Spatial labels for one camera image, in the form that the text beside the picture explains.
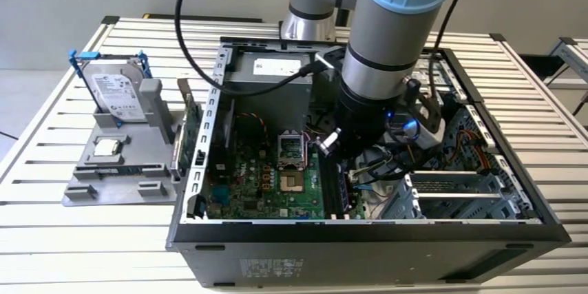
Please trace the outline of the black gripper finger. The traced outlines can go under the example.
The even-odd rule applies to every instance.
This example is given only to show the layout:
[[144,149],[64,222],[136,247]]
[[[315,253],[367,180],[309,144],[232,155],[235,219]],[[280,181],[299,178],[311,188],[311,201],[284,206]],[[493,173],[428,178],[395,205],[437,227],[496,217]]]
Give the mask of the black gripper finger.
[[335,128],[324,138],[317,138],[316,145],[325,156],[333,154],[335,150],[339,148],[339,136],[341,134],[341,129]]

